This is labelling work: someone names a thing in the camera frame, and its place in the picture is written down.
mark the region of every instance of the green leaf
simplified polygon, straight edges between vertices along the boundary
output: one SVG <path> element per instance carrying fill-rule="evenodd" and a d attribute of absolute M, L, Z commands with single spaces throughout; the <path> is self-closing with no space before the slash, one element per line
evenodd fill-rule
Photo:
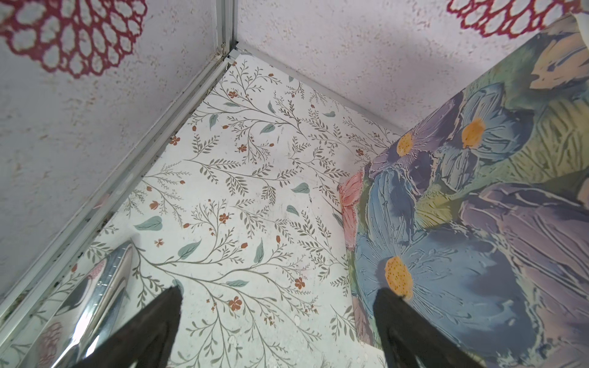
<path fill-rule="evenodd" d="M 219 114 L 213 114 L 209 118 L 209 129 L 212 128 L 216 123 L 217 119 L 219 118 Z"/>
<path fill-rule="evenodd" d="M 274 124 L 268 124 L 267 126 L 264 127 L 264 129 L 262 129 L 262 131 L 260 133 L 269 133 L 269 132 L 273 131 L 274 129 L 276 129 Z"/>
<path fill-rule="evenodd" d="M 180 259 L 185 260 L 186 258 L 188 258 L 188 256 L 191 255 L 196 250 L 196 248 L 198 248 L 201 241 L 202 240 L 199 240 L 196 243 L 186 244 L 184 247 L 180 248 L 180 250 L 178 251 Z"/>
<path fill-rule="evenodd" d="M 161 217 L 160 216 L 151 217 L 150 219 L 145 220 L 141 224 L 135 225 L 135 228 L 137 230 L 140 230 L 140 231 L 143 231 L 143 230 L 151 230 L 151 231 L 161 230 Z"/>
<path fill-rule="evenodd" d="M 432 184 L 415 203 L 415 223 L 430 228 L 458 218 L 460 201 L 452 201 L 440 184 Z"/>
<path fill-rule="evenodd" d="M 299 212 L 291 205 L 286 206 L 286 212 L 294 213 L 295 215 L 299 215 Z"/>
<path fill-rule="evenodd" d="M 296 186 L 296 188 L 291 189 L 295 193 L 310 193 L 311 190 L 309 189 L 309 185 L 307 183 L 300 183 Z"/>
<path fill-rule="evenodd" d="M 338 215 L 338 214 L 336 214 L 336 213 L 333 213 L 333 216 L 334 216 L 334 217 L 335 217 L 335 219 L 337 220 L 337 223 L 338 223 L 338 224 L 339 224 L 341 227 L 343 227 L 343 220 L 342 220 L 342 218 L 340 217 L 340 215 Z"/>
<path fill-rule="evenodd" d="M 178 289 L 180 289 L 180 294 L 184 295 L 184 286 L 182 286 L 182 283 L 179 280 L 172 280 L 172 285 L 177 286 Z"/>
<path fill-rule="evenodd" d="M 264 241 L 260 240 L 260 245 L 256 249 L 256 258 L 254 258 L 254 263 L 258 264 L 262 262 L 262 258 L 264 258 Z"/>
<path fill-rule="evenodd" d="M 247 285 L 249 283 L 249 281 L 243 281 L 243 280 L 233 280 L 233 281 L 227 281 L 226 284 L 229 286 L 233 286 L 233 287 L 243 287 L 245 285 Z"/>

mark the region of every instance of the floral wallpaper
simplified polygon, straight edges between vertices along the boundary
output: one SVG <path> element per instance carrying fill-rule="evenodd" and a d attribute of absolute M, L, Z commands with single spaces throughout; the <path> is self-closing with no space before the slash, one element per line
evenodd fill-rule
<path fill-rule="evenodd" d="M 383 367 L 360 343 L 337 187 L 399 137 L 241 55 L 0 358 L 14 367 L 80 278 L 124 240 L 119 325 L 183 291 L 170 367 Z"/>
<path fill-rule="evenodd" d="M 387 287 L 488 367 L 589 361 L 588 61 L 559 19 L 340 186 L 359 340 Z"/>

